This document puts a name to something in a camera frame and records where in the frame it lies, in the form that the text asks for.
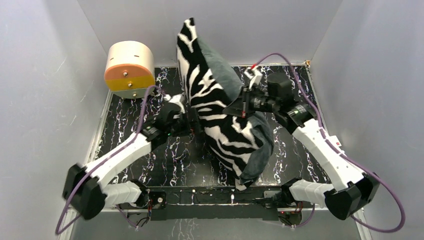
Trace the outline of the zebra and grey pillowcase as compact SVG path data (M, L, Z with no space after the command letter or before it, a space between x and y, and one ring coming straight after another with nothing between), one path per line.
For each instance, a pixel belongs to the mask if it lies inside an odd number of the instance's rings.
M238 117L224 112L243 83L229 63L198 34L187 18L176 36L176 62L188 105L211 152L232 172L235 188L256 182L274 152L273 130L262 112Z

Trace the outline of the cream and orange cylindrical container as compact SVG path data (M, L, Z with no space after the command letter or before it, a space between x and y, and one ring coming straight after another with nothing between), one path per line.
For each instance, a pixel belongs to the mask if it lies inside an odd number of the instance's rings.
M155 85L152 51L143 43L126 40L113 44L107 55L104 82L109 90L123 99L140 99Z

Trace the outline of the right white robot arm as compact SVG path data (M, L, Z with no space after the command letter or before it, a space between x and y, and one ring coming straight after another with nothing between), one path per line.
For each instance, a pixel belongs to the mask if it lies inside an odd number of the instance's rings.
M267 92L257 86L262 74L248 69L244 75L249 85L241 88L236 100L224 113L247 118L254 113L273 113L276 121L300 141L327 173L331 183L317 183L293 178L272 196L275 203L295 207L310 202L326 207L336 218L346 220L370 203L380 183L377 179L342 157L341 149L319 125L316 111L306 101L296 100L291 81L267 80Z

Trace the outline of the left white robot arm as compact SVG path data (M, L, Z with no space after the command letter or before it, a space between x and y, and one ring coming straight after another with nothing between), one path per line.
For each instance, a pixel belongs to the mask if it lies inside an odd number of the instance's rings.
M165 102L157 115L141 118L141 124L127 140L86 165L76 163L68 170L63 198L84 220L91 220L103 209L121 204L146 208L151 190L132 179L112 184L111 180L136 160L167 143L170 137L193 133L197 114L178 101Z

